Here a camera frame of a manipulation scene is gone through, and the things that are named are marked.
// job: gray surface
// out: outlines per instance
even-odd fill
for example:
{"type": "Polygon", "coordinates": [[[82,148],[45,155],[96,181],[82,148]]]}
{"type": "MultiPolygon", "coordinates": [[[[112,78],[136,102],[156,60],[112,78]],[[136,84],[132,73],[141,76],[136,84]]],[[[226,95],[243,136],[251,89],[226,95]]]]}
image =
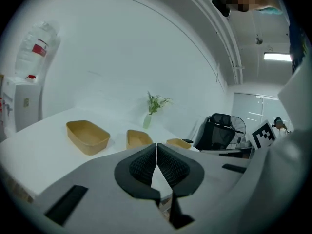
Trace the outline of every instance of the gray surface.
{"type": "Polygon", "coordinates": [[[142,150],[126,150],[92,159],[47,188],[34,204],[44,213],[73,185],[89,190],[73,211],[65,229],[71,233],[159,233],[173,230],[154,201],[135,199],[115,181],[119,161],[142,150]]]}
{"type": "Polygon", "coordinates": [[[241,153],[240,150],[237,149],[225,149],[225,150],[201,150],[202,154],[213,154],[213,155],[219,155],[219,154],[239,154],[241,153]]]}
{"type": "Polygon", "coordinates": [[[235,184],[231,182],[231,188],[224,185],[228,188],[227,193],[222,194],[216,202],[212,202],[207,197],[194,197],[193,201],[197,201],[196,203],[184,198],[179,199],[179,203],[185,209],[183,213],[191,213],[195,217],[195,222],[183,228],[182,233],[237,233],[244,207],[258,183],[267,151],[267,149],[259,149],[251,160],[244,159],[250,161],[246,172],[235,184]]]}
{"type": "Polygon", "coordinates": [[[69,234],[66,229],[45,217],[34,205],[18,198],[13,198],[13,201],[21,213],[23,213],[41,233],[69,234]]]}
{"type": "Polygon", "coordinates": [[[249,146],[249,147],[236,147],[235,149],[238,149],[238,150],[246,150],[246,149],[251,149],[252,146],[249,146]]]}
{"type": "Polygon", "coordinates": [[[197,161],[205,170],[204,180],[196,192],[191,196],[178,199],[182,213],[194,219],[206,215],[208,209],[222,201],[243,176],[241,173],[224,169],[222,166],[232,164],[248,167],[250,163],[249,159],[190,152],[173,146],[171,148],[197,161]]]}
{"type": "MultiPolygon", "coordinates": [[[[179,233],[255,233],[270,224],[285,211],[306,178],[312,155],[311,136],[312,130],[294,131],[270,147],[258,149],[251,160],[170,146],[205,170],[204,181],[197,191],[178,199],[182,213],[195,219],[179,229],[179,233]],[[244,174],[229,171],[221,168],[225,163],[245,166],[247,170],[244,174]]],[[[137,151],[87,162],[48,188],[35,204],[45,212],[71,185],[81,184],[91,189],[65,224],[69,232],[176,232],[154,202],[131,198],[115,182],[113,172],[117,162],[137,151]],[[91,179],[103,171],[103,166],[105,173],[100,179],[91,179]]]]}
{"type": "Polygon", "coordinates": [[[311,63],[312,49],[309,49],[301,65],[278,94],[296,130],[308,130],[312,127],[311,63]]]}
{"type": "Polygon", "coordinates": [[[261,231],[287,209],[311,168],[311,136],[312,129],[294,131],[273,143],[257,187],[243,212],[239,233],[261,231]]]}

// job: tan basket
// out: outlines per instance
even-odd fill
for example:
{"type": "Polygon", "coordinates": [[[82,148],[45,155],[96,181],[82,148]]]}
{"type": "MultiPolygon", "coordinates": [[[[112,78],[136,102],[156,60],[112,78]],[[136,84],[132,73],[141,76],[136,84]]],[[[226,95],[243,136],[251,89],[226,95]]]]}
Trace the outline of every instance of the tan basket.
{"type": "Polygon", "coordinates": [[[167,140],[167,144],[170,145],[174,145],[180,148],[184,148],[184,149],[190,149],[191,145],[183,140],[181,140],[180,138],[172,138],[167,140]]]}
{"type": "Polygon", "coordinates": [[[87,120],[66,123],[70,140],[86,155],[95,155],[106,148],[111,135],[87,120]]]}
{"type": "Polygon", "coordinates": [[[150,145],[153,141],[151,137],[141,131],[128,130],[127,131],[127,149],[137,148],[139,146],[150,145]]]}

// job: ceiling light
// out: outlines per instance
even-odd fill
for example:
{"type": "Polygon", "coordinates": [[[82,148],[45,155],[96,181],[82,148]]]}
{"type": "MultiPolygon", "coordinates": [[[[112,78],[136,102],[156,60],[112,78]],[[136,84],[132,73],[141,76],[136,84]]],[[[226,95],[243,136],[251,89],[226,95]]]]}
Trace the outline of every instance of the ceiling light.
{"type": "Polygon", "coordinates": [[[263,116],[261,114],[256,114],[256,113],[252,113],[252,112],[248,112],[249,114],[252,114],[252,115],[260,115],[260,116],[263,116]]]}
{"type": "Polygon", "coordinates": [[[279,53],[264,53],[264,60],[284,60],[292,61],[289,54],[279,54],[279,53]]]}
{"type": "MultiPolygon", "coordinates": [[[[249,119],[249,118],[245,118],[245,119],[249,119]]],[[[254,121],[256,121],[255,119],[250,119],[250,120],[254,120],[254,121]]]]}
{"type": "Polygon", "coordinates": [[[271,99],[271,100],[278,100],[278,98],[274,97],[268,97],[268,96],[262,96],[262,95],[256,95],[257,98],[264,98],[264,99],[271,99]]]}

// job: curved white pipe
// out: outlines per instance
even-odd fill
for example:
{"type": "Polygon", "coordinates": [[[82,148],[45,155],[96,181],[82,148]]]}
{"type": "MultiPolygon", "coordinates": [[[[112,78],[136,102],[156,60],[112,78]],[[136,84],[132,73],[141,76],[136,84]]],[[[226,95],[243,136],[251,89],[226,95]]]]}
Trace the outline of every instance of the curved white pipe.
{"type": "MultiPolygon", "coordinates": [[[[147,7],[149,7],[150,9],[153,9],[154,6],[151,6],[151,4],[149,4],[148,2],[144,1],[144,2],[140,2],[139,0],[133,0],[133,1],[136,1],[136,2],[139,2],[140,4],[142,5],[145,5],[147,7]]],[[[219,24],[218,20],[216,19],[215,15],[213,14],[213,12],[211,11],[210,8],[207,8],[207,6],[205,6],[205,3],[203,0],[200,0],[201,1],[201,4],[199,4],[198,2],[196,2],[196,0],[191,0],[192,2],[195,3],[195,5],[204,13],[204,15],[208,18],[208,20],[212,23],[213,27],[215,28],[215,30],[218,32],[218,35],[221,39],[221,42],[223,43],[224,47],[225,47],[225,50],[228,54],[228,57],[229,57],[229,60],[230,60],[230,63],[232,64],[232,67],[237,67],[237,64],[236,64],[236,61],[235,61],[235,58],[234,58],[234,54],[233,54],[233,51],[231,48],[228,48],[228,46],[230,46],[230,43],[228,41],[228,38],[227,36],[225,35],[224,31],[222,30],[221,33],[219,32],[219,28],[221,28],[221,25],[219,24]],[[215,20],[215,23],[217,24],[217,26],[215,25],[215,23],[211,20],[210,16],[206,13],[206,10],[209,12],[209,14],[211,15],[211,17],[213,17],[213,19],[215,20]]],[[[208,62],[208,64],[210,65],[210,67],[212,68],[213,72],[214,71],[214,68],[211,66],[210,62],[208,61],[208,59],[206,58],[206,55],[202,52],[202,50],[198,47],[198,45],[194,42],[194,40],[192,38],[189,37],[189,35],[181,28],[178,26],[178,24],[175,24],[172,20],[169,19],[168,16],[165,15],[165,13],[160,13],[159,10],[156,10],[155,8],[153,9],[154,11],[158,12],[159,14],[161,14],[163,17],[165,17],[166,19],[168,19],[171,23],[173,23],[176,27],[178,27],[194,44],[195,46],[199,49],[199,51],[202,53],[202,55],[204,56],[204,58],[206,59],[206,61],[208,62]]],[[[240,55],[239,55],[239,52],[238,51],[238,47],[237,47],[237,44],[236,44],[236,41],[233,42],[233,45],[235,47],[235,52],[236,52],[236,57],[237,57],[237,60],[238,60],[238,64],[239,66],[241,66],[241,61],[240,61],[240,55]]],[[[234,70],[234,79],[235,79],[235,83],[236,84],[239,84],[238,83],[238,75],[237,75],[237,70],[235,69],[234,70]]]]}
{"type": "MultiPolygon", "coordinates": [[[[261,30],[261,28],[258,28],[258,29],[257,29],[253,12],[251,12],[251,16],[252,16],[252,22],[253,22],[254,33],[255,33],[255,35],[257,35],[260,39],[262,39],[262,30],[261,30]]],[[[258,66],[257,66],[257,77],[258,77],[258,76],[259,76],[259,69],[260,69],[260,54],[259,54],[259,50],[257,50],[257,57],[258,57],[258,66]]]]}
{"type": "Polygon", "coordinates": [[[212,12],[212,10],[207,6],[207,4],[205,3],[205,1],[203,0],[191,0],[202,12],[203,14],[208,18],[208,20],[211,22],[212,26],[214,27],[214,29],[216,30],[217,34],[219,35],[219,38],[222,42],[222,44],[224,45],[224,48],[228,54],[230,63],[232,65],[232,67],[234,68],[234,80],[236,84],[239,84],[243,82],[243,72],[242,70],[240,71],[240,82],[238,81],[238,73],[237,70],[235,69],[235,67],[241,67],[241,59],[240,59],[240,53],[239,53],[239,49],[238,49],[238,45],[236,42],[236,39],[234,37],[233,31],[229,25],[229,23],[226,21],[225,18],[221,17],[221,20],[223,21],[229,35],[230,35],[230,39],[233,43],[234,46],[234,50],[235,50],[235,55],[234,52],[231,48],[229,48],[230,43],[229,43],[229,39],[226,36],[226,33],[224,32],[224,30],[222,29],[222,26],[219,23],[219,20],[216,18],[216,16],[214,15],[214,13],[212,12]]]}

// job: black strip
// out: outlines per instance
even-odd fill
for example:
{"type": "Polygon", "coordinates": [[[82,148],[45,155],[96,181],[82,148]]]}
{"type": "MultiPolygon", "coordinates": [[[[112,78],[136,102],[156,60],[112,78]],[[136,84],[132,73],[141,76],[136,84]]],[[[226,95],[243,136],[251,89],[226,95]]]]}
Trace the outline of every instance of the black strip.
{"type": "Polygon", "coordinates": [[[183,138],[182,140],[185,141],[186,143],[194,143],[194,141],[192,141],[190,139],[183,138]]]}
{"type": "Polygon", "coordinates": [[[157,165],[156,155],[156,144],[152,144],[120,161],[115,167],[114,175],[117,184],[130,196],[154,200],[159,206],[160,193],[151,188],[157,165]]]}
{"type": "Polygon", "coordinates": [[[224,157],[234,157],[234,158],[242,158],[243,157],[243,152],[239,153],[229,153],[229,154],[219,154],[219,156],[224,156],[224,157]]]}
{"type": "Polygon", "coordinates": [[[50,210],[47,211],[45,216],[55,223],[63,225],[86,194],[87,190],[88,188],[83,186],[74,185],[50,210]]]}
{"type": "Polygon", "coordinates": [[[204,180],[205,171],[193,159],[177,153],[163,144],[157,145],[157,164],[173,190],[169,221],[178,229],[194,221],[182,213],[177,199],[192,195],[204,180]]]}
{"type": "Polygon", "coordinates": [[[227,169],[227,170],[231,170],[234,172],[238,172],[243,174],[246,171],[246,167],[242,167],[242,166],[235,166],[235,165],[231,165],[231,164],[224,164],[222,166],[222,168],[227,169]]]}
{"type": "Polygon", "coordinates": [[[198,162],[163,144],[157,145],[157,164],[177,197],[192,195],[204,179],[198,162]]]}
{"type": "Polygon", "coordinates": [[[176,229],[179,229],[192,223],[193,221],[194,219],[191,218],[189,215],[185,215],[182,213],[179,203],[177,201],[177,197],[175,193],[173,193],[169,222],[172,223],[172,225],[176,229]]]}

